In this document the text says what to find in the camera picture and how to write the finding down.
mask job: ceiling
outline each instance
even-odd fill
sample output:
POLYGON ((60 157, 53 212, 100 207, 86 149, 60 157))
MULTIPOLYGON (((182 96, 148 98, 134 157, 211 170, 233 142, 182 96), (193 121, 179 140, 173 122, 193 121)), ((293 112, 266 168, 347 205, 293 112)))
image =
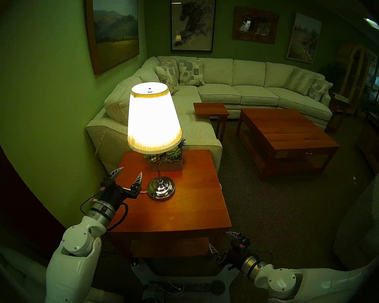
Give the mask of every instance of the ceiling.
POLYGON ((358 0, 310 0, 344 18, 379 46, 379 30, 372 28, 364 18, 374 21, 371 13, 358 0))

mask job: planter box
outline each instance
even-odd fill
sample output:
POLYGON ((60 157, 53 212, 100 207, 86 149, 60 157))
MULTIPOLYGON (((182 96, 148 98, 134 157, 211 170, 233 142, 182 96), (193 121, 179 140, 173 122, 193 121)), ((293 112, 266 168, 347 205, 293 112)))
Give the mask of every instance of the planter box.
MULTIPOLYGON (((148 157, 149 169, 150 171, 157 171, 157 162, 151 162, 150 157, 148 157)), ((160 160, 160 171, 182 171, 183 161, 182 160, 160 160)))

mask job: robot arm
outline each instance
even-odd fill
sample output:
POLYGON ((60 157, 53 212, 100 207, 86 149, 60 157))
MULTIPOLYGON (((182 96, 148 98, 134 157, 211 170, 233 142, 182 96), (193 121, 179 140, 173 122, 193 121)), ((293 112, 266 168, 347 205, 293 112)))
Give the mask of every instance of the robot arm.
POLYGON ((71 226, 63 234, 46 270, 46 303, 80 303, 86 298, 101 252, 100 236, 126 218, 128 205, 123 201, 126 198, 136 199, 142 187, 142 173, 130 189, 117 185, 115 179, 122 169, 104 178, 100 199, 93 204, 89 214, 83 216, 80 224, 71 226), (124 215, 107 229, 121 205, 125 206, 124 215))
POLYGON ((229 269, 237 268, 257 288, 268 290, 268 303, 347 302, 379 262, 378 256, 368 265, 352 271, 274 269, 248 250, 251 243, 245 235, 238 233, 230 244, 232 248, 215 258, 216 262, 221 267, 232 264, 229 269))

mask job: green wall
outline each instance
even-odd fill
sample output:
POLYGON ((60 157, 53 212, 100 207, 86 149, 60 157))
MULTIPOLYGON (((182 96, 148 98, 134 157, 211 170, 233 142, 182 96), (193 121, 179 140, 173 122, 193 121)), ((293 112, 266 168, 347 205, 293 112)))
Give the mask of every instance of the green wall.
POLYGON ((138 0, 140 54, 94 76, 84 4, 15 0, 0 19, 0 144, 66 227, 81 221, 80 204, 97 193, 105 175, 84 127, 147 59, 138 0))
POLYGON ((379 47, 361 31, 327 9, 307 0, 217 0, 212 52, 171 51, 170 0, 145 0, 145 22, 149 57, 186 55, 232 58, 285 63, 319 71, 323 65, 334 61, 340 42, 344 40, 362 43, 379 55, 379 47), (275 44, 233 40, 235 5, 277 13, 279 23, 275 44), (322 22, 319 44, 312 64, 286 59, 296 12, 322 22))

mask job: ceiling light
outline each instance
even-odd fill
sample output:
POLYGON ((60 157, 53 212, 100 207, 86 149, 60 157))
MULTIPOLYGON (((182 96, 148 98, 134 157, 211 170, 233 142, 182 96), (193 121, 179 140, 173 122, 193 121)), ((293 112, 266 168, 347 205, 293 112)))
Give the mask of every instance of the ceiling light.
POLYGON ((370 24, 373 28, 379 30, 379 25, 378 25, 376 22, 374 22, 373 20, 370 20, 369 18, 364 18, 364 19, 365 19, 365 20, 368 22, 368 24, 370 24))

